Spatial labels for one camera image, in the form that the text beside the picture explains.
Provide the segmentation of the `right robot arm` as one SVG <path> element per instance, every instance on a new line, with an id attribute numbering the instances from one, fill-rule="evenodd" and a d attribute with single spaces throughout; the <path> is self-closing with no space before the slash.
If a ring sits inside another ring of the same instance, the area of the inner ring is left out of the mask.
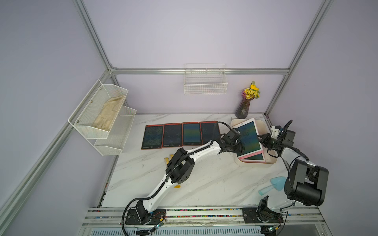
<path id="1" fill-rule="evenodd" d="M 275 151 L 275 158 L 281 158 L 287 177 L 283 185 L 285 198 L 273 206 L 264 198 L 265 208 L 274 213 L 285 214 L 296 204 L 320 206 L 325 201 L 329 171 L 314 164 L 309 157 L 293 146 L 295 132 L 289 130 L 293 120 L 285 126 L 272 126 L 271 132 L 258 135 L 258 140 L 267 151 Z"/>

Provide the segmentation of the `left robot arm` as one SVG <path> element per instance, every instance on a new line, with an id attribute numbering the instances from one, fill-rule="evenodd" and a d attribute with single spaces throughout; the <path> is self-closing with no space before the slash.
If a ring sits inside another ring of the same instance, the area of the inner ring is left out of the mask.
<path id="1" fill-rule="evenodd" d="M 224 122 L 214 124 L 213 137 L 206 144 L 189 150 L 178 149 L 169 160 L 165 174 L 154 190 L 147 197 L 131 200 L 125 207 L 121 218 L 123 234 L 128 235 L 125 223 L 130 210 L 136 211 L 140 224 L 149 223 L 160 202 L 171 189 L 190 177 L 198 160 L 224 152 L 241 153 L 242 149 L 240 132 Z"/>

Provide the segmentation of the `red writing tablet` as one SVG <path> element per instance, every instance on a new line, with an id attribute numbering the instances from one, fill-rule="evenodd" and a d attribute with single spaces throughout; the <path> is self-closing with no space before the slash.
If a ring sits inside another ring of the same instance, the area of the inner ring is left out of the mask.
<path id="1" fill-rule="evenodd" d="M 214 137 L 215 139 L 219 139 L 221 137 L 219 124 L 217 121 L 201 122 L 200 126 L 203 145 L 210 142 Z"/>
<path id="2" fill-rule="evenodd" d="M 183 123 L 183 145 L 197 146 L 202 144 L 200 123 Z"/>
<path id="3" fill-rule="evenodd" d="M 182 130 L 182 123 L 165 124 L 162 147 L 181 147 Z"/>
<path id="4" fill-rule="evenodd" d="M 145 126 L 141 149 L 162 148 L 163 131 L 163 124 Z"/>

